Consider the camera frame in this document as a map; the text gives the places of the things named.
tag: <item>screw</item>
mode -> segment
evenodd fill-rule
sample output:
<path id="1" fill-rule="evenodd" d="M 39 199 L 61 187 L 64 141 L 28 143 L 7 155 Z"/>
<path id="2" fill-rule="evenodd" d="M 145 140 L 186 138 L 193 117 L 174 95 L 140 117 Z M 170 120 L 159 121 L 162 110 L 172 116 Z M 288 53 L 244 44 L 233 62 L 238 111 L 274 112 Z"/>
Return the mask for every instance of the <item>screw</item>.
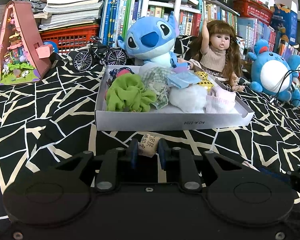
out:
<path id="1" fill-rule="evenodd" d="M 284 232 L 279 232 L 275 235 L 275 240 L 284 240 L 286 238 L 286 235 Z"/>
<path id="2" fill-rule="evenodd" d="M 192 189 L 192 190 L 194 190 L 194 189 L 199 188 L 199 187 L 200 187 L 200 184 L 197 183 L 197 182 L 195 182 L 195 181 L 188 181 L 188 182 L 186 182 L 186 183 L 184 184 L 184 187 L 185 187 L 186 189 Z"/>
<path id="3" fill-rule="evenodd" d="M 98 189 L 110 189 L 112 187 L 112 183 L 109 181 L 100 181 L 97 184 Z"/>
<path id="4" fill-rule="evenodd" d="M 15 240 L 22 240 L 23 239 L 23 235 L 20 232 L 14 232 L 13 233 L 13 238 Z"/>

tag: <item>doll face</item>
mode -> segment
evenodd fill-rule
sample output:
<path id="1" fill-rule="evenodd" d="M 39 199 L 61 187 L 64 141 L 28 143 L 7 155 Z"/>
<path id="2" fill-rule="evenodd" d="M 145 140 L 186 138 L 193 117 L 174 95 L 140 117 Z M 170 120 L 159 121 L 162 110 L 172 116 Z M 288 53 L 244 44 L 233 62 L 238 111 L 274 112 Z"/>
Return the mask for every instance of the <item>doll face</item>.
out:
<path id="1" fill-rule="evenodd" d="M 210 42 L 218 50 L 226 50 L 230 46 L 230 36 L 227 34 L 215 33 L 211 35 Z"/>

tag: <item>bed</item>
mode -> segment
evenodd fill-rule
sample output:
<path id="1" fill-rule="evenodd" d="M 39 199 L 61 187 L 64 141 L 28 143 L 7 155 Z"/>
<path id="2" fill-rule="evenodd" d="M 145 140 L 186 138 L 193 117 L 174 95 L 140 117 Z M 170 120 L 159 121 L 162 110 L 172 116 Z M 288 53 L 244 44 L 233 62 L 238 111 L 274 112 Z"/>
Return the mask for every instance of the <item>bed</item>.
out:
<path id="1" fill-rule="evenodd" d="M 44 80 L 17 86 L 0 86 L 0 232 L 10 224 L 2 204 L 2 192 L 16 179 L 76 153 L 102 154 L 139 141 L 146 132 L 97 131 L 95 101 L 101 68 L 74 73 L 66 57 L 60 57 Z M 274 107 L 269 97 L 246 88 L 240 98 L 255 112 L 245 127 L 211 130 L 157 131 L 170 147 L 194 153 L 213 150 L 255 167 L 275 172 L 300 166 L 300 109 L 289 104 Z M 167 181 L 158 166 L 159 182 Z M 300 208 L 300 194 L 295 193 Z"/>

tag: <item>doll hair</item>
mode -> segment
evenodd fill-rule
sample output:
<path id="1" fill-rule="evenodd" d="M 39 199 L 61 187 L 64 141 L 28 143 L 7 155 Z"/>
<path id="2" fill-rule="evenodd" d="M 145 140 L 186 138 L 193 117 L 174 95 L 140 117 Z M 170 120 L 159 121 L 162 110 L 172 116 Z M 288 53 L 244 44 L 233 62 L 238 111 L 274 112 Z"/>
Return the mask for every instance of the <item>doll hair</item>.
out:
<path id="1" fill-rule="evenodd" d="M 209 31 L 209 36 L 213 34 L 225 34 L 230 36 L 230 45 L 226 50 L 226 65 L 223 68 L 222 75 L 225 78 L 230 78 L 234 72 L 237 77 L 242 75 L 241 64 L 240 64 L 240 50 L 237 42 L 237 37 L 235 35 L 234 29 L 226 22 L 220 20 L 214 20 L 207 24 L 207 29 Z M 200 52 L 202 43 L 202 34 L 192 41 L 190 44 L 191 58 L 196 61 L 200 61 L 202 58 L 202 53 Z"/>

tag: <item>orange plastic basket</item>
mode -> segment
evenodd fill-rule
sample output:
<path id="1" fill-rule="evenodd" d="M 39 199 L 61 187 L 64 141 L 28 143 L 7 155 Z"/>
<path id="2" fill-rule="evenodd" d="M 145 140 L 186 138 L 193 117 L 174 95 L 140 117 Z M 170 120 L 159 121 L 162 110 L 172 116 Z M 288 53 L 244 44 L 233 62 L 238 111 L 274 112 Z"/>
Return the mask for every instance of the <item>orange plastic basket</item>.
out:
<path id="1" fill-rule="evenodd" d="M 56 43 L 60 54 L 84 47 L 91 36 L 96 36 L 99 30 L 98 24 L 44 31 L 40 33 L 42 41 Z"/>
<path id="2" fill-rule="evenodd" d="M 234 0 L 234 10 L 242 17 L 252 17 L 269 25 L 272 18 L 272 11 L 253 0 Z"/>

